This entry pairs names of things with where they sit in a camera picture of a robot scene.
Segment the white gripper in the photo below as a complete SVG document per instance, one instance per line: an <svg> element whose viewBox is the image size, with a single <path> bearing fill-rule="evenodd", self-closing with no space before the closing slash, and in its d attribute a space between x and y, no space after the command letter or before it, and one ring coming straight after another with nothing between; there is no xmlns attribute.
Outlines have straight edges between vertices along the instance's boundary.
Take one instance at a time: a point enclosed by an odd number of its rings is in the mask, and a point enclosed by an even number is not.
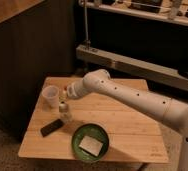
<svg viewBox="0 0 188 171"><path fill-rule="evenodd" d="M67 86L66 91L69 99L80 99L85 96L85 90L81 81L72 82Z"/></svg>

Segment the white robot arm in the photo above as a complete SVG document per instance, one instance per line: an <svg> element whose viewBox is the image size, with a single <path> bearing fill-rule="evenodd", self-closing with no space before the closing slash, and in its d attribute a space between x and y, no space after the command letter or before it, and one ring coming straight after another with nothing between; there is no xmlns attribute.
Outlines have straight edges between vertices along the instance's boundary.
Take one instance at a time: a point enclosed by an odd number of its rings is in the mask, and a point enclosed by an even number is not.
<svg viewBox="0 0 188 171"><path fill-rule="evenodd" d="M177 171L188 171L188 103L116 83L105 69L88 72L67 86L69 99L91 93L111 97L178 132L182 143Z"/></svg>

